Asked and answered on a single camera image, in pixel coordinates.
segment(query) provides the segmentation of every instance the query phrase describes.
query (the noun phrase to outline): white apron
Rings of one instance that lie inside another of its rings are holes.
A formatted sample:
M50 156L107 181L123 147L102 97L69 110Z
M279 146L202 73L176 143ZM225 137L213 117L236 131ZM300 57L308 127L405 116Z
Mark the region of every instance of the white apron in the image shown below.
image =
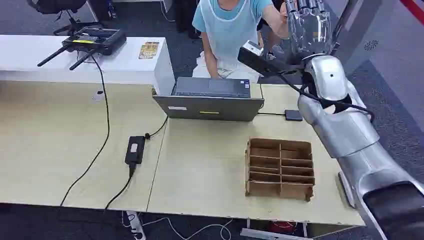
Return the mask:
M259 19L252 13L251 0L244 1L238 14L233 19L219 18L211 1L200 0L200 10L209 38L210 48L217 60L218 74L222 78L249 79L256 83L259 73L237 60L239 49L248 40L258 43L256 27ZM193 77L210 78L206 67L204 53L197 59L197 67L193 70Z

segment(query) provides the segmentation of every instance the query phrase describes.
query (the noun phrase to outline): light blue shirt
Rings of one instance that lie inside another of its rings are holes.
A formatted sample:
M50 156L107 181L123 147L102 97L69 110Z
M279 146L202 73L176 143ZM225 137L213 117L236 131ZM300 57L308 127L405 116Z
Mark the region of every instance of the light blue shirt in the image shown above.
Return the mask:
M237 5L230 11L224 10L218 4L218 0L209 0L215 15L221 19L231 20L237 16L241 10L245 0L239 0ZM250 0L251 10L256 19L262 18L262 11L268 5L273 4L272 0ZM200 32L206 32L205 20L202 16L202 11L200 9L200 4L197 5L196 12L193 18L193 27L195 27Z

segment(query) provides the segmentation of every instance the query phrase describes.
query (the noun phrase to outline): cardboard organizer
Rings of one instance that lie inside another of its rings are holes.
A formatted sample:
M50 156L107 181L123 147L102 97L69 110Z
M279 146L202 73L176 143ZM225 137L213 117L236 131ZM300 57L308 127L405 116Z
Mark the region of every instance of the cardboard organizer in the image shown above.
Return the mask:
M250 138L245 152L246 196L310 201L315 185L309 142Z

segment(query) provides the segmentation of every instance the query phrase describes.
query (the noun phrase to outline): yellow label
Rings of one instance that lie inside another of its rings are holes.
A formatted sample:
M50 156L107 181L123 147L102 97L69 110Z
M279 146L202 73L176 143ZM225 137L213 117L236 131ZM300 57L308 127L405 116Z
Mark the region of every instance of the yellow label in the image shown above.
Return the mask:
M94 43L93 41L88 41L88 40L73 40L72 42L80 43L80 44L92 44L92 43Z
M201 114L220 114L217 111L199 111L199 113L201 113Z

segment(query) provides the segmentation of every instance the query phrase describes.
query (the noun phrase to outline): office chair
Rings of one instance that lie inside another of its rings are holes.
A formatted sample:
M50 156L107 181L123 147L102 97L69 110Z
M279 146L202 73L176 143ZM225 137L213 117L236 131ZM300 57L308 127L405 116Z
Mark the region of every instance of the office chair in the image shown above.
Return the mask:
M53 32L54 35L58 35L61 32L67 31L68 36L74 35L75 32L78 32L83 27L100 25L103 26L101 22L80 22L79 19L75 20L72 17L71 12L74 14L77 13L87 0L26 0L27 3L40 12L41 14L58 14L59 18L62 15L62 12L65 11L69 16L70 24L61 27Z

